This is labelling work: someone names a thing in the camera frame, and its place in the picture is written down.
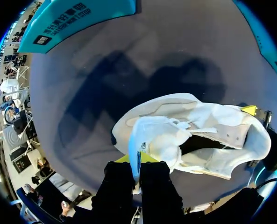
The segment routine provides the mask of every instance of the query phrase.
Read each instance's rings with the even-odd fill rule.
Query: person
[[[143,223],[184,223],[182,198],[170,180],[167,164],[142,163],[140,169]],[[63,223],[99,224],[113,220],[118,220],[120,224],[131,223],[136,209],[132,206],[135,182],[130,164],[109,162],[104,173],[103,182],[92,198],[92,210],[75,207],[74,216],[69,217],[71,206],[62,203],[60,219]]]
[[[13,77],[13,76],[14,76],[14,70],[11,69],[11,68],[8,68],[8,69],[5,71],[5,76],[6,76],[7,78]]]
[[[52,173],[52,169],[45,158],[37,160],[37,168],[40,170],[41,177],[47,177]]]
[[[5,96],[2,98],[2,103],[0,104],[0,111],[4,111],[8,106],[15,108],[15,103],[10,96]]]

